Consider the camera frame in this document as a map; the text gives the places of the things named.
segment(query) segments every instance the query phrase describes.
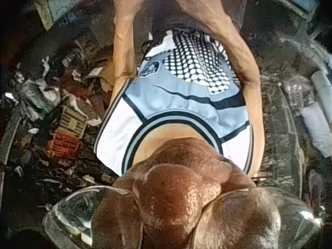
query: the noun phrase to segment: rubbish pile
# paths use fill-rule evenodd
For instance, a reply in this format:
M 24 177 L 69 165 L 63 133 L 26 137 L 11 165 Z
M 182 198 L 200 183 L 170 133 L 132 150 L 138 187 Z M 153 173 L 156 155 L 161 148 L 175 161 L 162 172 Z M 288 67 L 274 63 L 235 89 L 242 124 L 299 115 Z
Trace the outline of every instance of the rubbish pile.
M 116 178 L 92 150 L 110 102 L 113 69 L 112 47 L 100 54 L 91 36 L 84 34 L 43 59 L 41 78 L 19 64 L 9 84 L 20 118 L 14 128 L 13 120 L 7 123 L 2 163 L 18 179 L 18 188 L 33 191 L 42 207 L 83 187 L 111 185 Z

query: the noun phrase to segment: clear glass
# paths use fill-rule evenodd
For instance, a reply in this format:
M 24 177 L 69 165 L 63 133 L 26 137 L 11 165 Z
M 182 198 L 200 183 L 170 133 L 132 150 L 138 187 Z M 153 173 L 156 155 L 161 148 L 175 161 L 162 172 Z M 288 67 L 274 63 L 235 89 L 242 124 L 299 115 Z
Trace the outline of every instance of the clear glass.
M 103 197 L 112 187 L 82 189 L 63 199 L 48 212 L 44 227 L 48 237 L 60 248 L 91 248 L 91 219 Z M 302 248 L 321 227 L 322 221 L 301 200 L 277 188 L 264 188 L 279 209 L 282 229 L 279 248 Z

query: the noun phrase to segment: bare skin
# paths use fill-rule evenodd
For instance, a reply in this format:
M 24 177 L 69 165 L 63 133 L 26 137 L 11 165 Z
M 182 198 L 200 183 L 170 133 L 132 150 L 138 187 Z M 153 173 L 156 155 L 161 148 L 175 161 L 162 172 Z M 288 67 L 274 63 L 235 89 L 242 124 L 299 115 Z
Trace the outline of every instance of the bare skin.
M 143 0 L 114 0 L 116 6 L 114 65 L 115 86 L 111 103 L 129 78 L 136 76 L 133 22 Z M 207 26 L 228 52 L 232 66 L 243 84 L 249 119 L 254 130 L 254 153 L 249 176 L 260 168 L 265 137 L 259 69 L 249 47 L 224 12 L 220 0 L 177 0 L 182 10 Z M 139 145 L 133 164 L 145 160 L 163 143 L 184 137 L 204 140 L 192 127 L 168 124 L 151 131 Z

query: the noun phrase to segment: muscular torso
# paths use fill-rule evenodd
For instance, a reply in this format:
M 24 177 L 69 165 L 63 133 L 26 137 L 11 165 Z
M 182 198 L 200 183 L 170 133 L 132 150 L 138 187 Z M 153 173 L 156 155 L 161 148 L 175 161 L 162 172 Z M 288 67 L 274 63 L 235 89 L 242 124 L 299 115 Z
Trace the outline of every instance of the muscular torso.
M 133 165 L 147 159 L 165 142 L 186 137 L 195 137 L 205 141 L 192 127 L 181 123 L 164 124 L 150 131 L 139 145 L 134 156 Z

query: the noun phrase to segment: man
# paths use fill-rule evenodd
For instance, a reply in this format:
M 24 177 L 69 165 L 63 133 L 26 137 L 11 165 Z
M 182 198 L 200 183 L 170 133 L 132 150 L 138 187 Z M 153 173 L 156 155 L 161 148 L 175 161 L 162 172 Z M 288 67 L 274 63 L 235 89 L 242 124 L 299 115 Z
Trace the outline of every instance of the man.
M 114 1 L 115 85 L 95 152 L 121 177 L 94 214 L 93 247 L 276 248 L 278 209 L 249 177 L 264 151 L 253 55 L 220 0 L 153 1 L 136 72 L 142 2 Z
M 98 158 L 122 176 L 167 141 L 194 137 L 253 176 L 265 143 L 259 70 L 221 1 L 154 1 L 138 73 L 133 22 L 143 0 L 114 2 L 115 85 Z

